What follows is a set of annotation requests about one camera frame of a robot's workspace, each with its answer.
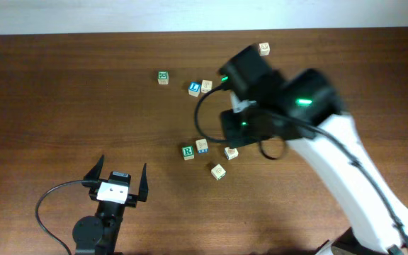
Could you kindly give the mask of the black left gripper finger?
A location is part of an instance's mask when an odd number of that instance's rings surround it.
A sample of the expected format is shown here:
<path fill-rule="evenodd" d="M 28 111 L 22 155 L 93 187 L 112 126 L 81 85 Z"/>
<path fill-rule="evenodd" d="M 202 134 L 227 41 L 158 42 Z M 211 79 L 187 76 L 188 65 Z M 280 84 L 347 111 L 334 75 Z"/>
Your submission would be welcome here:
<path fill-rule="evenodd" d="M 95 187 L 96 183 L 100 180 L 101 171 L 104 163 L 104 155 L 102 154 L 97 163 L 88 171 L 83 177 L 82 186 Z"/>
<path fill-rule="evenodd" d="M 144 164 L 141 179 L 140 179 L 137 200 L 140 202 L 146 202 L 148 193 L 149 193 L 149 186 L 148 186 L 148 181 L 147 181 L 147 164 Z"/>

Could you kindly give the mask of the wooden block red drawing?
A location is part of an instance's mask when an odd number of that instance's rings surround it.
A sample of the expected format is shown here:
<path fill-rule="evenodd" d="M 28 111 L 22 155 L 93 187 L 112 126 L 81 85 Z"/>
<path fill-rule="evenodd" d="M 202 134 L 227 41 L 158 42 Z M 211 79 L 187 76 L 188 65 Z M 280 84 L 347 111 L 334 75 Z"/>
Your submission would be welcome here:
<path fill-rule="evenodd" d="M 224 152 L 228 160 L 234 159 L 239 156 L 239 152 L 236 148 L 225 147 Z"/>

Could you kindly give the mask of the wooden block blue side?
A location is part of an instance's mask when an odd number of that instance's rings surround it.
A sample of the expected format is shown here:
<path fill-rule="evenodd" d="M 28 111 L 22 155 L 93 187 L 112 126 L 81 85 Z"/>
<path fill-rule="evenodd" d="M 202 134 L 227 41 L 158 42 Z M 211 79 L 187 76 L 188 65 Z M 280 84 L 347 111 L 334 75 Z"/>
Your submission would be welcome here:
<path fill-rule="evenodd" d="M 206 139 L 199 139 L 195 141 L 196 148 L 199 154 L 207 153 L 209 151 L 208 143 Z"/>

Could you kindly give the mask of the plain wooden block front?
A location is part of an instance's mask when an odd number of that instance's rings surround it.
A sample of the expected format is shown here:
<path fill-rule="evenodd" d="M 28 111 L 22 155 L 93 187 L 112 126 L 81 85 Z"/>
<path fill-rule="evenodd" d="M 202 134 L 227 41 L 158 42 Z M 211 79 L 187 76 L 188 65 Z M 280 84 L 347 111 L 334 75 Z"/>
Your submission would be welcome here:
<path fill-rule="evenodd" d="M 216 180 L 220 180 L 226 175 L 226 171 L 221 164 L 217 164 L 211 169 L 211 174 Z"/>

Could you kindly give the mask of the green R wooden block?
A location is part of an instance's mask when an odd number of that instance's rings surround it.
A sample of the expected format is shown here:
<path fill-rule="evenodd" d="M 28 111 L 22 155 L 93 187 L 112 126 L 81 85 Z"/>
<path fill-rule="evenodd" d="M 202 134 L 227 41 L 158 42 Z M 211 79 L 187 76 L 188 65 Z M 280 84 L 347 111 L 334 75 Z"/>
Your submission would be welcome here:
<path fill-rule="evenodd" d="M 181 148 L 183 159 L 189 160 L 195 157 L 195 153 L 192 146 L 185 146 Z"/>

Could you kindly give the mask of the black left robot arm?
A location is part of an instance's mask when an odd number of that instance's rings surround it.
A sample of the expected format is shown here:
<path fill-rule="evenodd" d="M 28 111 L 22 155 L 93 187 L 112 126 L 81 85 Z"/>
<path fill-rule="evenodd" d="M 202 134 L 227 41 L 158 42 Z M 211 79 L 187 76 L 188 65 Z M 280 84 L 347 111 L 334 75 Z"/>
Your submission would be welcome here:
<path fill-rule="evenodd" d="M 72 230 L 76 254 L 116 254 L 116 243 L 126 208 L 136 208 L 147 201 L 149 186 L 147 167 L 143 166 L 138 193 L 130 193 L 131 175 L 112 171 L 107 179 L 100 177 L 104 157 L 83 177 L 82 186 L 98 203 L 96 213 L 78 220 Z"/>

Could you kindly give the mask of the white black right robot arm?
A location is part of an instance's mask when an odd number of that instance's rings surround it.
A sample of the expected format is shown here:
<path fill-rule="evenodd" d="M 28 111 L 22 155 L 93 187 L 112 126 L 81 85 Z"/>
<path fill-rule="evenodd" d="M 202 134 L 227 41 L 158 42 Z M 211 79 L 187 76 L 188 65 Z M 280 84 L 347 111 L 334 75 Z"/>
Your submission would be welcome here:
<path fill-rule="evenodd" d="M 308 69 L 286 81 L 272 69 L 220 72 L 223 86 L 250 102 L 225 122 L 230 146 L 281 138 L 315 170 L 346 214 L 350 229 L 324 254 L 408 249 L 408 208 L 386 184 L 355 120 L 322 73 Z"/>

